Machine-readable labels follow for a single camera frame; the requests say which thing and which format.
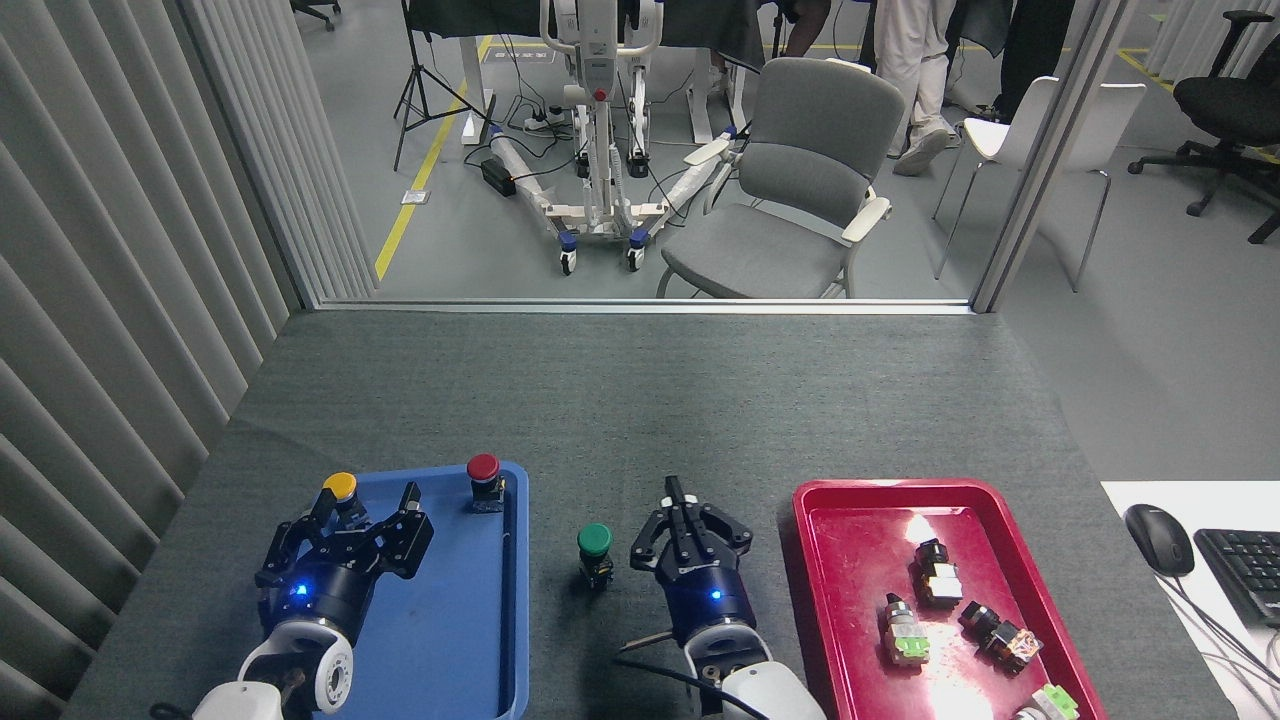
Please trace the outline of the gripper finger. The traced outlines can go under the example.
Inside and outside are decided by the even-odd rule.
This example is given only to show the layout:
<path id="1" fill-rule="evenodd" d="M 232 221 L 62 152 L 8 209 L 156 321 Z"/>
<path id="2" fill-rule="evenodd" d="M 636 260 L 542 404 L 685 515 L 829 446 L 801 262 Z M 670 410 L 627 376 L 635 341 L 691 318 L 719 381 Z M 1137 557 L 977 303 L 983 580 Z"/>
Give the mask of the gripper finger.
<path id="1" fill-rule="evenodd" d="M 686 510 L 690 502 L 677 477 L 664 478 L 664 493 L 648 512 L 628 550 L 634 570 L 655 574 L 677 574 L 677 568 L 690 560 L 685 536 L 689 532 Z"/>
<path id="2" fill-rule="evenodd" d="M 325 534 L 335 505 L 334 493 L 323 488 L 308 514 L 276 528 L 262 568 L 255 574 L 259 589 L 292 591 L 297 585 L 307 585 L 310 591 L 337 588 L 346 538 L 337 532 Z"/>
<path id="3" fill-rule="evenodd" d="M 685 564 L 723 561 L 736 568 L 753 541 L 753 530 L 719 506 L 684 497 Z"/>
<path id="4" fill-rule="evenodd" d="M 420 507 L 421 489 L 408 482 L 399 507 L 384 521 L 365 530 L 344 533 L 346 565 L 367 577 L 393 573 L 412 579 L 434 537 L 429 516 Z"/>

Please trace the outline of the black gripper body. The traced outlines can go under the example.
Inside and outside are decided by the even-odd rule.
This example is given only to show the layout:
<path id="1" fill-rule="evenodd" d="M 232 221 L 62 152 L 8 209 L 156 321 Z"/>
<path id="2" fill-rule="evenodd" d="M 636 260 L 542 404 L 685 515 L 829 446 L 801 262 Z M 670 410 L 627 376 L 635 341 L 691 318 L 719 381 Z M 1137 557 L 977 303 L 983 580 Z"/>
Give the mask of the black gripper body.
<path id="1" fill-rule="evenodd" d="M 675 575 L 659 570 L 659 585 L 680 647 L 713 625 L 741 623 L 756 628 L 756 615 L 736 569 L 708 565 Z"/>
<path id="2" fill-rule="evenodd" d="M 265 632 L 289 621 L 361 632 L 378 577 L 340 564 L 319 562 L 285 574 L 257 573 L 259 619 Z"/>

